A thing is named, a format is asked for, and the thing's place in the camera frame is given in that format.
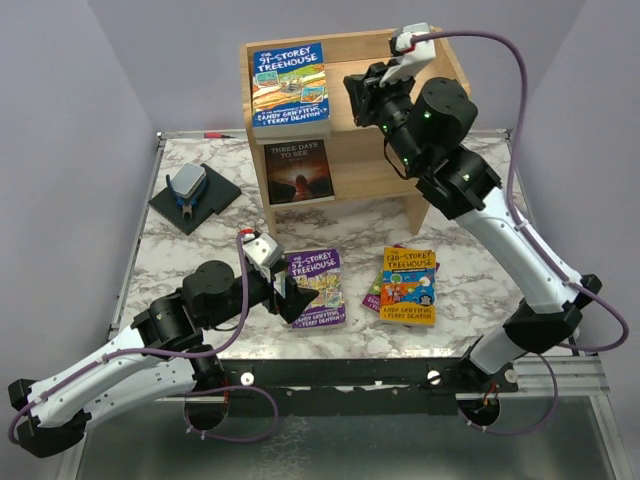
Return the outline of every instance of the red object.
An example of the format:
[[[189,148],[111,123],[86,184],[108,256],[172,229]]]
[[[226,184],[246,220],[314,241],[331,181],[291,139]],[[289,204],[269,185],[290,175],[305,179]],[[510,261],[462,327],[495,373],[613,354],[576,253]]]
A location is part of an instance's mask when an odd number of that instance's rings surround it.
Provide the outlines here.
[[[224,377],[224,386],[228,387],[229,386],[229,379],[227,377]],[[227,390],[226,392],[224,392],[224,403],[229,403],[229,390]]]
[[[205,132],[204,138],[233,138],[233,137],[229,135],[223,135],[222,133],[218,133],[218,132]]]
[[[405,53],[413,52],[415,49],[416,49],[416,44],[412,43],[411,48],[407,48],[406,50],[400,50],[400,53],[404,55]]]

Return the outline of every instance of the wooden shelf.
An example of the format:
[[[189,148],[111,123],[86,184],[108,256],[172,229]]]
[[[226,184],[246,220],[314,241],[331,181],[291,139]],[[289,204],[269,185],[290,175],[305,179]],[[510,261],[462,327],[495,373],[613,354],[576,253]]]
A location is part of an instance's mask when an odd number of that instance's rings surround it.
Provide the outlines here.
[[[402,197],[411,232],[417,234],[420,230],[429,204],[415,189],[416,181],[400,179],[384,159],[383,136],[378,129],[355,126],[349,96],[343,84],[343,78],[346,75],[365,73],[372,63],[386,63],[389,60],[388,39],[392,31],[376,30],[342,35],[292,38],[241,46],[242,107],[245,128],[271,234],[277,233],[276,211],[389,197]],[[267,191],[264,149],[256,143],[252,128],[251,71],[253,53],[258,50],[283,48],[318,41],[322,42],[323,47],[331,108],[331,137],[325,140],[325,147],[335,199],[302,205],[271,206]],[[415,100],[420,87],[426,80],[437,76],[457,79],[467,93],[471,94],[469,82],[446,39],[436,40],[436,59],[417,76],[412,98]],[[388,153],[394,158],[391,149],[388,149]]]

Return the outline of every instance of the book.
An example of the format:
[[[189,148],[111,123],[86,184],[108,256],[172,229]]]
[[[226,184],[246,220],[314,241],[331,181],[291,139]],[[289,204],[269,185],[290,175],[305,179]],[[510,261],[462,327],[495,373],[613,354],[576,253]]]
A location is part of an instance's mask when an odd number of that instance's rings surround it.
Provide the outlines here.
[[[327,137],[331,125],[322,44],[255,52],[251,108],[259,145]]]
[[[334,198],[322,140],[264,146],[271,205],[312,203]]]
[[[394,245],[396,248],[404,248],[402,245]],[[436,262],[436,273],[440,268],[440,264]],[[382,273],[383,269],[381,268],[376,275],[375,280],[369,287],[367,294],[362,299],[362,306],[371,310],[376,314],[380,314],[380,292],[382,291]]]
[[[300,287],[313,288],[320,294],[291,324],[294,329],[346,325],[347,313],[342,291],[340,254],[335,248],[287,254],[289,275]]]
[[[435,252],[386,247],[382,269],[380,319],[405,325],[435,325]]]

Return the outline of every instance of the table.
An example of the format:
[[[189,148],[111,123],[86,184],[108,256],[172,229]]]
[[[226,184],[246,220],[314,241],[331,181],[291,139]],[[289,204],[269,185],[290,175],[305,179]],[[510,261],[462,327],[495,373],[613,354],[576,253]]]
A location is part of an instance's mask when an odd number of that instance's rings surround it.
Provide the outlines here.
[[[509,149],[504,136],[470,136],[465,145],[506,178]],[[242,195],[220,216],[212,215],[190,236],[149,209],[126,293],[120,327],[150,302],[179,287],[182,278],[208,260],[222,260],[239,275],[235,249],[238,230],[266,230],[260,193],[246,140],[167,140],[154,195],[185,162],[206,163],[238,185]],[[520,190],[517,201],[524,210]],[[466,231],[431,208],[417,236],[409,233],[398,200],[374,200],[279,213],[278,238],[288,249],[336,247],[343,262],[348,325],[332,330],[294,332],[280,317],[258,306],[251,310],[238,340],[221,358],[398,358],[460,355],[478,336],[502,324],[521,293],[493,257]],[[384,246],[403,244],[436,251],[435,327],[380,322],[360,303],[382,262]],[[228,333],[209,331],[205,341],[220,345]]]

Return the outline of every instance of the purple wall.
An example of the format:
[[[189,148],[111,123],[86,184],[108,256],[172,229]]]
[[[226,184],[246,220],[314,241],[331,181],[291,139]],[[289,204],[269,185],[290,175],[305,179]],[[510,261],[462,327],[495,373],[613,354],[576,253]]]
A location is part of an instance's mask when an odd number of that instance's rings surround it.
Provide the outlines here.
[[[631,324],[602,354],[620,430],[640,476],[640,2],[589,0],[538,86],[524,132],[521,174],[549,243]],[[580,342],[617,338],[616,321],[585,311]]]
[[[157,140],[84,0],[4,2],[0,15],[0,474],[54,478],[4,437],[6,386],[102,344]]]
[[[420,21],[447,29],[490,30],[511,38],[527,59],[533,90],[584,0],[89,0],[89,4],[156,128],[175,131],[244,127],[238,60],[242,43]],[[512,127],[518,82],[509,52],[483,40],[452,43],[480,109],[476,128]]]

